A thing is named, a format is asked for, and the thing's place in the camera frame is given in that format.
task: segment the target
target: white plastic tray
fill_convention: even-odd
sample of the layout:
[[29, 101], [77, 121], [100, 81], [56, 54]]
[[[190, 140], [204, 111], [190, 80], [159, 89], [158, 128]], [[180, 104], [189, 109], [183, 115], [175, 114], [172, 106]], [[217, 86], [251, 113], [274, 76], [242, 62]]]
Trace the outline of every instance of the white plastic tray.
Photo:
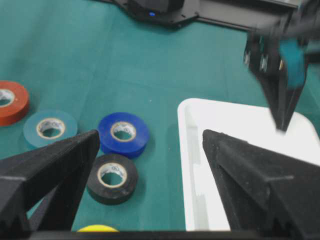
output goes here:
[[190, 98], [178, 107], [178, 124], [187, 231], [230, 229], [202, 147], [206, 129], [320, 165], [317, 132], [306, 117], [296, 112], [283, 134], [276, 130], [266, 107]]

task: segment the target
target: tape roll hole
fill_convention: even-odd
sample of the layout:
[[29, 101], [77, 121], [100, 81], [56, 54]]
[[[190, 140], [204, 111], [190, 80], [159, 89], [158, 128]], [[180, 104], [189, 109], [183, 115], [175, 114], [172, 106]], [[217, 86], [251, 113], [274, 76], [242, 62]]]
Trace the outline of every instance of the tape roll hole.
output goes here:
[[0, 89], [0, 108], [11, 105], [15, 98], [15, 94], [9, 89]]
[[126, 182], [127, 176], [126, 169], [115, 162], [102, 165], [97, 172], [99, 182], [111, 189], [122, 186]]
[[63, 121], [58, 118], [45, 118], [36, 126], [37, 134], [44, 139], [56, 139], [66, 131]]
[[137, 135], [135, 126], [126, 121], [119, 121], [113, 124], [110, 132], [112, 137], [119, 142], [130, 142]]

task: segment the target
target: black tape roll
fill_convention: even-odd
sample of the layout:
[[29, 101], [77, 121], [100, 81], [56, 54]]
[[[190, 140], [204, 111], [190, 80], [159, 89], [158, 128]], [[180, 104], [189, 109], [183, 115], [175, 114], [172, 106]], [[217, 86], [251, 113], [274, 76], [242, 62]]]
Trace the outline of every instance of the black tape roll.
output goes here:
[[[122, 181], [117, 185], [104, 183], [102, 177], [107, 173], [118, 174]], [[137, 181], [138, 172], [130, 159], [118, 154], [107, 154], [95, 160], [87, 188], [96, 201], [106, 205], [116, 205], [127, 201], [131, 197]]]

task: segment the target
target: yellow tape roll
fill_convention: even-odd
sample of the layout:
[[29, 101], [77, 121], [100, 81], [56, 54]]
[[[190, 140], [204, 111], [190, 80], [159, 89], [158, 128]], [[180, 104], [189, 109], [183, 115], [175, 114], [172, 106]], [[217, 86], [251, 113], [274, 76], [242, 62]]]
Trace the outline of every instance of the yellow tape roll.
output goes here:
[[78, 230], [80, 233], [85, 232], [118, 232], [118, 230], [105, 225], [90, 225]]

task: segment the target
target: teal fabric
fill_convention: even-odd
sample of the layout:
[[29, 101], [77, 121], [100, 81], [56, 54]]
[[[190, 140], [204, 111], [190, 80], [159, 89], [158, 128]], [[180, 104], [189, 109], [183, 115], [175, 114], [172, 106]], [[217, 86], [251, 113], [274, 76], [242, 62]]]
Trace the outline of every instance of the teal fabric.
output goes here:
[[[150, 130], [134, 160], [134, 195], [106, 206], [86, 190], [72, 229], [184, 230], [177, 108], [188, 98], [267, 106], [243, 65], [246, 40], [245, 32], [199, 22], [179, 30], [136, 22], [92, 0], [0, 0], [0, 79], [23, 84], [31, 107], [26, 118], [0, 127], [0, 159], [29, 150], [23, 126], [37, 111], [71, 114], [79, 133], [108, 114], [133, 113]], [[318, 133], [319, 76], [310, 69], [296, 109]]]
[[305, 56], [296, 39], [283, 40], [279, 44], [279, 52], [286, 64], [288, 72], [288, 89], [299, 88], [305, 82]]

